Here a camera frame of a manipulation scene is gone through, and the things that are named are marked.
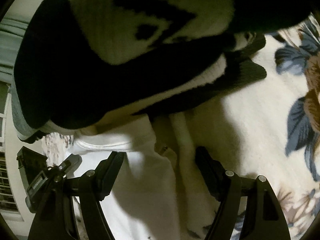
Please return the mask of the white t-shirt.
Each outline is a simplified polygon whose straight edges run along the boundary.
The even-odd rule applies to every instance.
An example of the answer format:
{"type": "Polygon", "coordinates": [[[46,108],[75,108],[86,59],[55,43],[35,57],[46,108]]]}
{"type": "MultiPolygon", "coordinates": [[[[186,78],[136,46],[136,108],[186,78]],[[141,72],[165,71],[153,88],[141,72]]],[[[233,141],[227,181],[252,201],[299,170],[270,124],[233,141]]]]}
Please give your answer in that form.
{"type": "Polygon", "coordinates": [[[101,207],[115,239],[204,239],[218,202],[194,163],[195,147],[183,113],[170,118],[178,151],[159,144],[149,118],[130,119],[95,135],[76,132],[79,177],[113,151],[125,157],[101,207]]]}

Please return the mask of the black grey striped folded clothes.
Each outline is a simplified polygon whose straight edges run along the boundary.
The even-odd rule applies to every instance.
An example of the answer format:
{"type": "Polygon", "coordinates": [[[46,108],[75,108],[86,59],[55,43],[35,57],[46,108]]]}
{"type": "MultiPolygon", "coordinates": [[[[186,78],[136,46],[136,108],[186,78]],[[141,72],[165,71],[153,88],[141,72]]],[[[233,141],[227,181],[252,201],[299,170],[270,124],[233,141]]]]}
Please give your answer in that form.
{"type": "Polygon", "coordinates": [[[181,112],[263,80],[233,15],[233,0],[43,0],[14,65],[18,138],[181,112]]]}

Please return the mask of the white framed window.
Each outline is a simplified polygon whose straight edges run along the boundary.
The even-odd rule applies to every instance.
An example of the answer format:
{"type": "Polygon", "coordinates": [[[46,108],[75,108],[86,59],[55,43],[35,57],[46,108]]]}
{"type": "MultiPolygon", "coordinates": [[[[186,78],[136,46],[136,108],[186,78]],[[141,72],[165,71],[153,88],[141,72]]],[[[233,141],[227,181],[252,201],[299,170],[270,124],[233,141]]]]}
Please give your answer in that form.
{"type": "Polygon", "coordinates": [[[1,214],[5,219],[22,221],[19,207],[20,175],[16,154],[20,143],[14,129],[9,85],[1,82],[1,214]]]}

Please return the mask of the floral bed sheet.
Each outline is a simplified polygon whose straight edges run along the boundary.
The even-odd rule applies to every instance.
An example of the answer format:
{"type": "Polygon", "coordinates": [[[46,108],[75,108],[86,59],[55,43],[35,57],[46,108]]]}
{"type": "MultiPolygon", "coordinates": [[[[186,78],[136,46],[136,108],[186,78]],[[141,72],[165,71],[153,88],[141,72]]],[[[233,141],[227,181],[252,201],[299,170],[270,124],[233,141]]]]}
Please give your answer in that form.
{"type": "MultiPolygon", "coordinates": [[[[242,69],[243,83],[182,113],[194,147],[204,146],[239,176],[265,176],[290,239],[308,239],[319,216],[319,14],[264,40],[242,69]],[[245,85],[257,66],[266,77],[245,85]]],[[[177,152],[171,116],[148,118],[157,142],[177,152]]],[[[50,164],[70,155],[74,135],[44,138],[50,164]]]]}

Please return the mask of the green curtain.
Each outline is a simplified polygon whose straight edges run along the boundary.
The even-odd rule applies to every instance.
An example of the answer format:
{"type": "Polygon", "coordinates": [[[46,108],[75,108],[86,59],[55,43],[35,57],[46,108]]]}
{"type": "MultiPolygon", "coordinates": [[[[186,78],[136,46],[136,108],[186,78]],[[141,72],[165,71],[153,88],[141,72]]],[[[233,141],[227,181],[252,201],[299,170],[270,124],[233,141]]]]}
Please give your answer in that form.
{"type": "Polygon", "coordinates": [[[14,65],[29,21],[6,14],[1,20],[1,82],[12,83],[14,65]]]}

